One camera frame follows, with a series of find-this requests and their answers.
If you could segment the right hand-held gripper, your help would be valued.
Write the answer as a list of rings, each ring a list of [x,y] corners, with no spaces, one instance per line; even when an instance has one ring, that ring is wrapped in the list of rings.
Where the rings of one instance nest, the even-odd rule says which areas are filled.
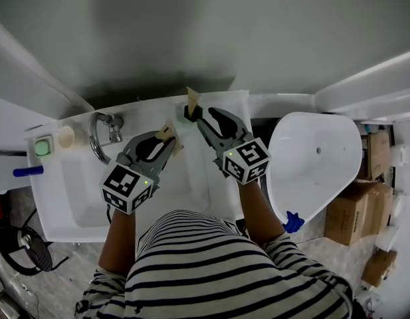
[[[228,139],[244,142],[223,152],[222,172],[234,177],[242,185],[264,175],[271,156],[262,140],[260,138],[250,140],[250,132],[238,116],[221,108],[209,108],[208,111],[217,121],[220,132],[217,132],[203,118],[197,120],[197,127],[210,147],[219,150],[221,142]]]

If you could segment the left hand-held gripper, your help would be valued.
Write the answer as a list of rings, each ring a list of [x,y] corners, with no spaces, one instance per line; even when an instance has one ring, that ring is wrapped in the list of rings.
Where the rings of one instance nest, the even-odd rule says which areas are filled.
[[[115,160],[110,161],[101,179],[102,199],[109,206],[133,213],[152,198],[158,189],[158,175],[176,144],[175,138],[158,139],[158,131],[132,138]]]

